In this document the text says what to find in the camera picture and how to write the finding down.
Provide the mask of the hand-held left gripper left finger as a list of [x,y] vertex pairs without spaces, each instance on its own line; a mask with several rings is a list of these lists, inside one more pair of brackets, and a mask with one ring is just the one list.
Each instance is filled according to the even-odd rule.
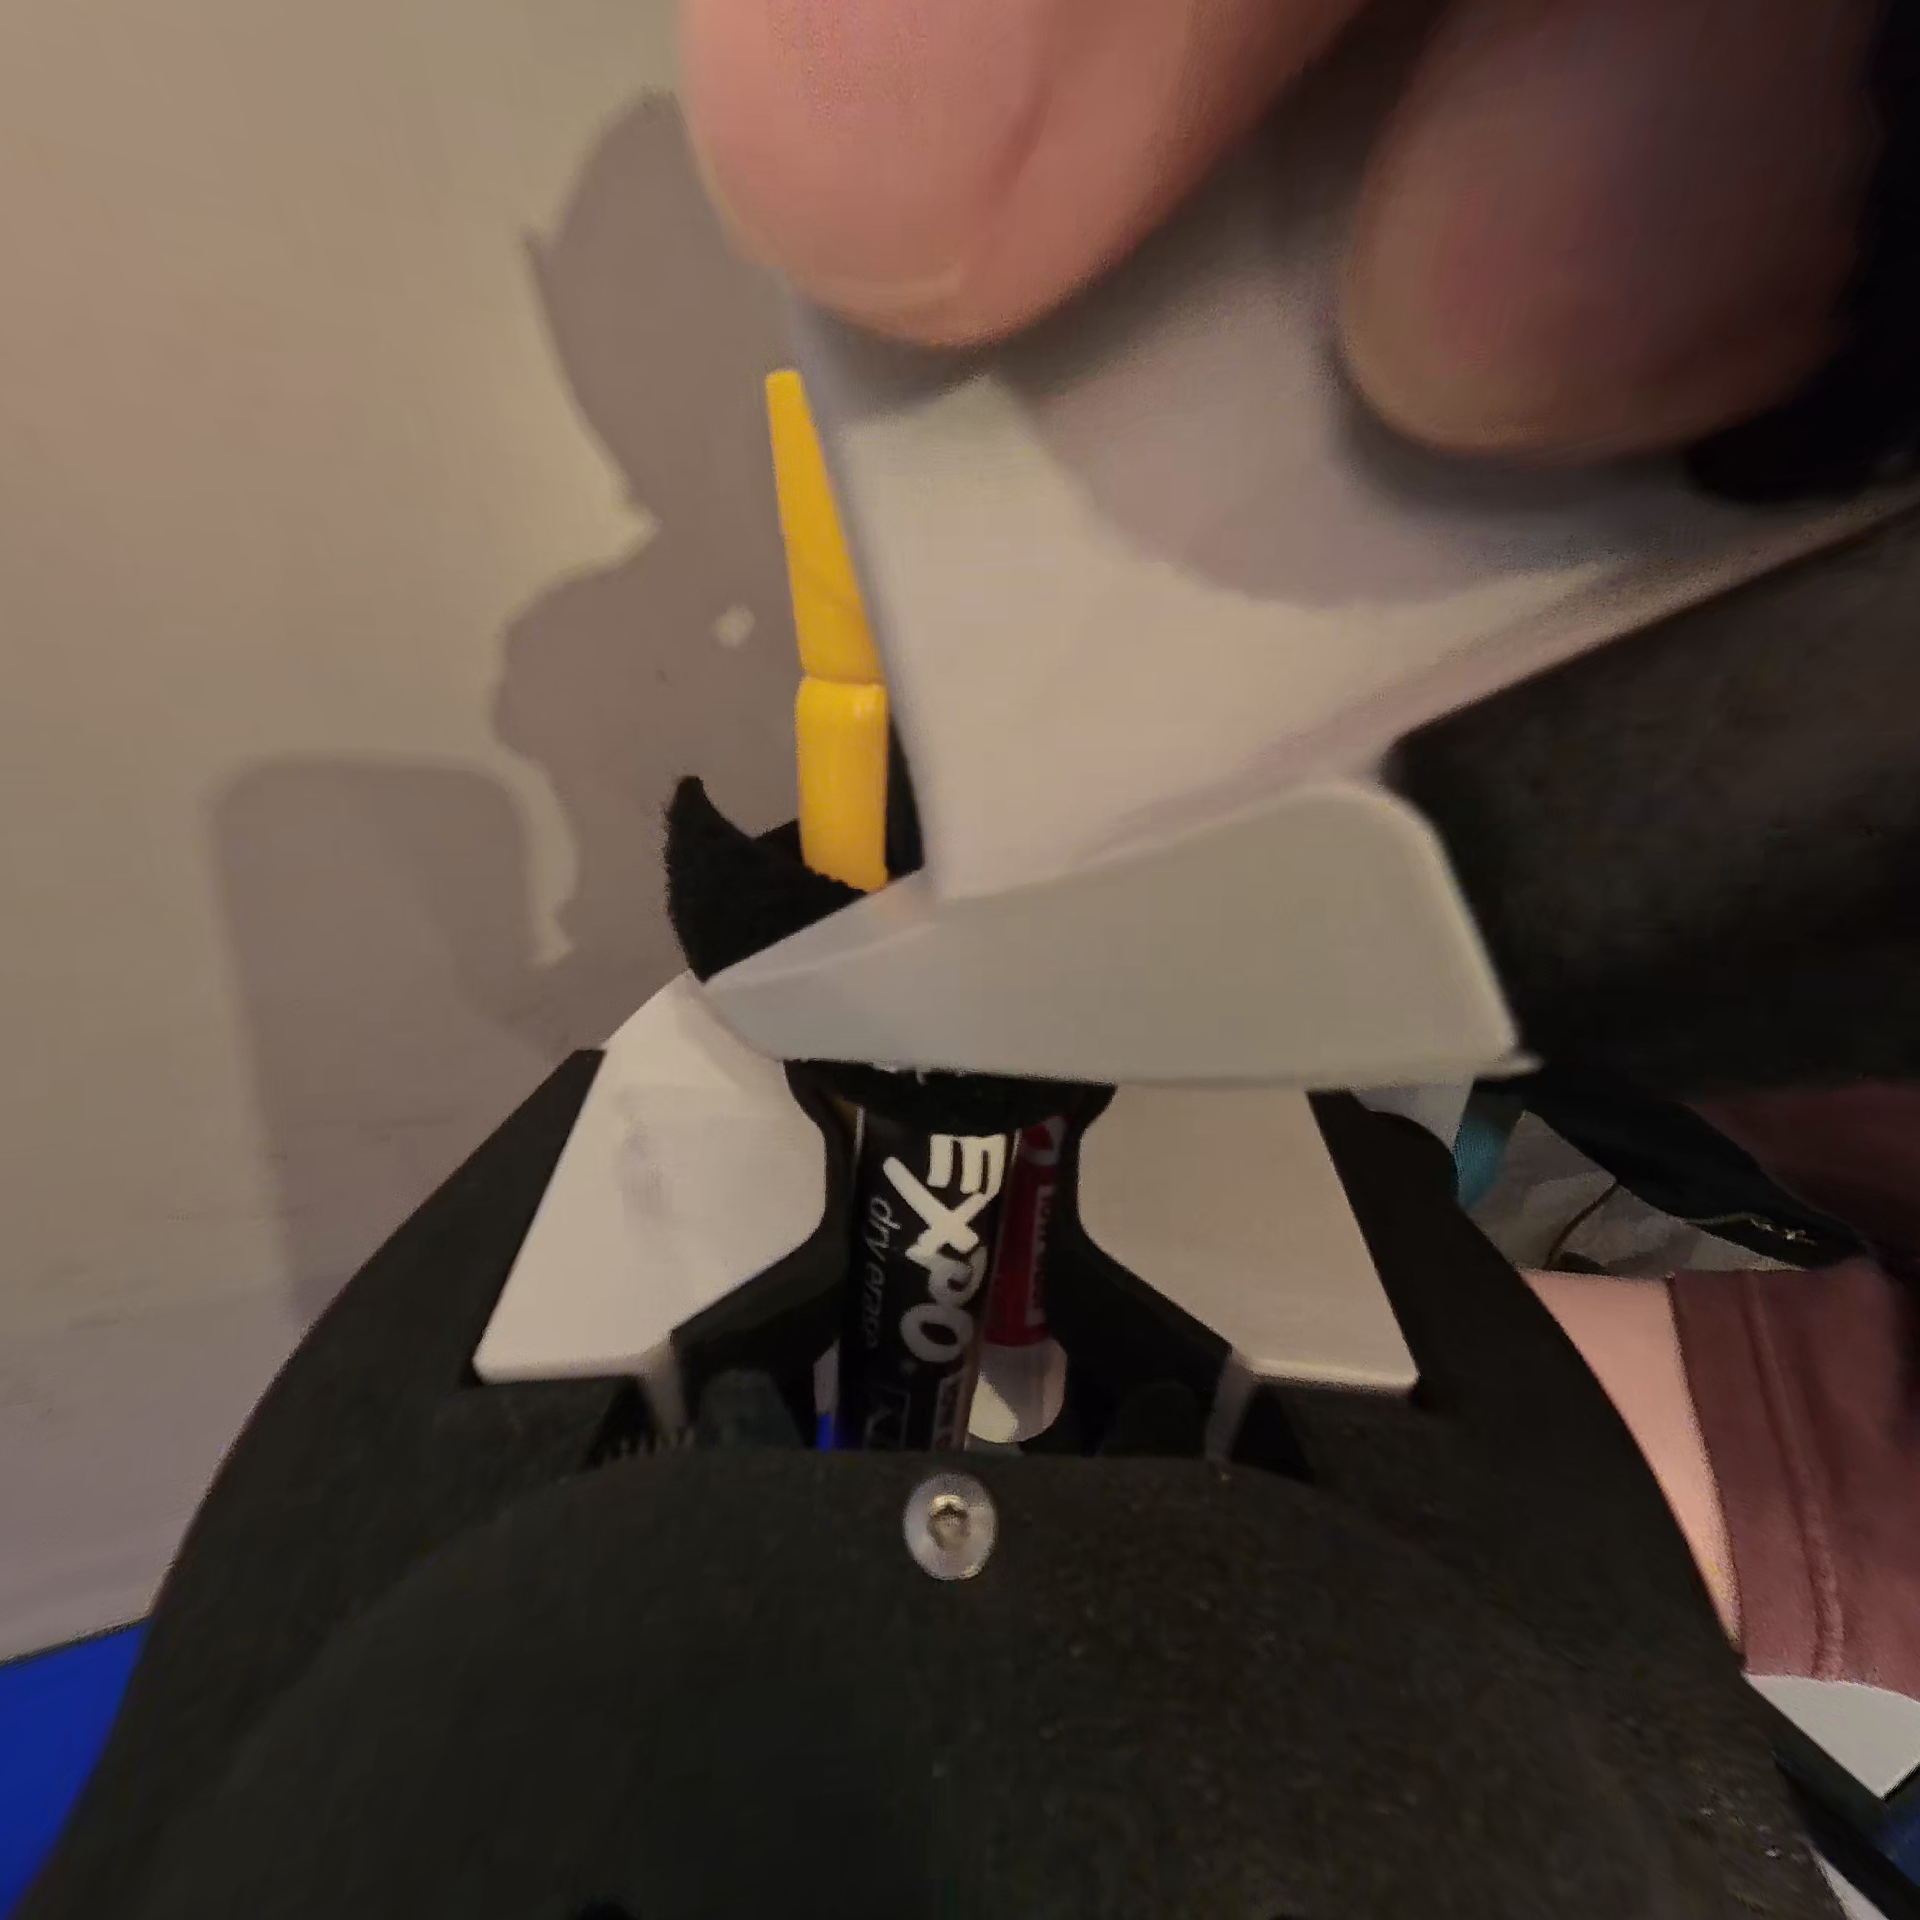
[[821,1230],[835,1102],[805,1099],[703,989],[664,989],[592,1083],[473,1351],[484,1385],[632,1378],[661,1434],[693,1422],[684,1326]]

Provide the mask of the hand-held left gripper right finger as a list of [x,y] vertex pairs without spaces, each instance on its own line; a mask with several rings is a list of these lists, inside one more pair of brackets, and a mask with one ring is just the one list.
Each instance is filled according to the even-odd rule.
[[1314,1401],[1403,1409],[1418,1363],[1306,1096],[1135,1090],[1073,1141],[1058,1339],[1090,1450],[1154,1411],[1296,1450]]

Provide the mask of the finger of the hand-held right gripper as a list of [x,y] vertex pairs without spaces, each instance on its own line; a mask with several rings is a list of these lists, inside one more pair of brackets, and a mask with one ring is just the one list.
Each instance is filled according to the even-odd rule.
[[788,1062],[1089,1086],[1439,1086],[1527,1059],[1439,834],[1351,782],[991,897],[915,873],[708,997]]
[[1335,373],[833,373],[833,475],[947,898],[1360,778],[1913,502],[1453,459]]

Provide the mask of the red cap marker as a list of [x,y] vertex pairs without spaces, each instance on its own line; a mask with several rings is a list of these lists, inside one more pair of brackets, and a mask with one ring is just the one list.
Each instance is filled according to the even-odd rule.
[[1028,1126],[1017,1139],[970,1411],[967,1447],[975,1453],[1036,1443],[1066,1409],[1067,1361],[1044,1309],[1050,1221],[1060,1191],[1063,1153],[1063,1119]]

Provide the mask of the black cap marker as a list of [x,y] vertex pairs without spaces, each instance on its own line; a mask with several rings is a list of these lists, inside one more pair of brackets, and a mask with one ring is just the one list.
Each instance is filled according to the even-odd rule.
[[849,1295],[833,1445],[954,1453],[967,1443],[1017,1137],[857,1120]]

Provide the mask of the yellow marker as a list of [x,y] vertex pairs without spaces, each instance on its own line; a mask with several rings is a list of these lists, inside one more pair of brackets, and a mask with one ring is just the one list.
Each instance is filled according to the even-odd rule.
[[874,894],[889,881],[889,690],[801,373],[771,373],[764,407],[801,657],[801,850],[813,873]]

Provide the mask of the person's left forearm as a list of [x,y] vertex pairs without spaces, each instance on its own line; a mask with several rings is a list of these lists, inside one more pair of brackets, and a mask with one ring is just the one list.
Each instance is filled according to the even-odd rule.
[[1569,1335],[1634,1439],[1719,1629],[1743,1643],[1743,1602],[1721,1489],[1697,1417],[1669,1280],[1529,1270],[1527,1285]]

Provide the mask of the person's right hand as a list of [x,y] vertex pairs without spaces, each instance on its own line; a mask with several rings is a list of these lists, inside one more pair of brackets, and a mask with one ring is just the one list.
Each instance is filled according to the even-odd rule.
[[[976,345],[1129,256],[1379,6],[680,8],[712,197],[795,293]],[[1421,6],[1338,347],[1405,439],[1677,449],[1844,342],[1891,155],[1893,6]]]

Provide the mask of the black framed tag sign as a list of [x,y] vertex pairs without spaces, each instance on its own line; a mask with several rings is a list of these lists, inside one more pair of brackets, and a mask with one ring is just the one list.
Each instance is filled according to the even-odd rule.
[[1917,1917],[1917,1703],[1858,1683],[1749,1674],[1779,1770],[1848,1917]]

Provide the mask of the blue plastic bin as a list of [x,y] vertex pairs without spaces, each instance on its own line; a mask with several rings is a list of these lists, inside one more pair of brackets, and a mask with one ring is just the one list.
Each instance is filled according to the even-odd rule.
[[2,1663],[2,1917],[44,1869],[124,1706],[149,1622]]

